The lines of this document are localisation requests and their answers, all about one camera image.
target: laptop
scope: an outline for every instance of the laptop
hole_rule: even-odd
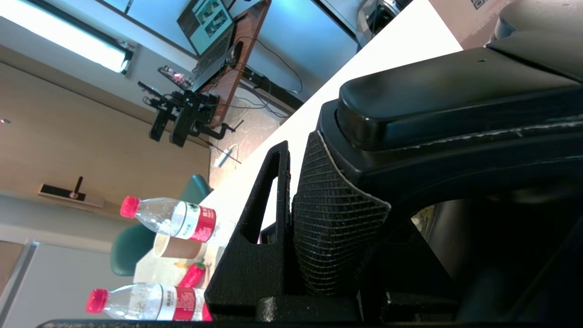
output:
[[[233,18],[222,0],[192,0],[177,22],[199,56],[198,65],[192,70],[192,91],[197,91],[224,66],[233,43]]]

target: paper cup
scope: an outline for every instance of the paper cup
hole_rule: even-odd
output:
[[[173,257],[176,259],[202,260],[206,253],[206,244],[190,239],[174,238],[157,234],[152,247],[154,257]]]

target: laptop keyboard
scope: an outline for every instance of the laptop keyboard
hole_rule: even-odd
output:
[[[206,53],[201,60],[196,65],[195,69],[192,70],[194,73],[194,78],[198,79],[201,74],[203,74],[209,66],[211,66],[217,59],[224,56],[227,53],[229,47],[229,35],[226,33],[219,43],[216,44],[208,53]]]

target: laptop screen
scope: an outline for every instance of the laptop screen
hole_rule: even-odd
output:
[[[233,24],[233,19],[222,0],[194,0],[180,15],[178,24],[201,55]]]

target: wooden desk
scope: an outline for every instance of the wooden desk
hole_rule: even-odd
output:
[[[228,66],[223,68],[219,72],[218,76],[221,76],[221,78],[218,82],[213,78],[209,81],[208,85],[201,89],[201,92],[203,93],[210,93],[220,97],[215,116],[213,116],[213,119],[210,122],[211,127],[219,126],[227,114],[229,104],[233,99],[235,90],[237,90],[237,86],[243,75],[242,70],[245,68],[247,60],[249,60],[249,56],[255,45],[255,40],[259,36],[259,31],[261,30],[261,26],[263,25],[263,21],[265,20],[270,5],[271,0],[263,0],[234,18],[236,23],[233,40],[235,42],[243,42],[243,50],[241,51],[239,62],[235,66],[235,69]]]

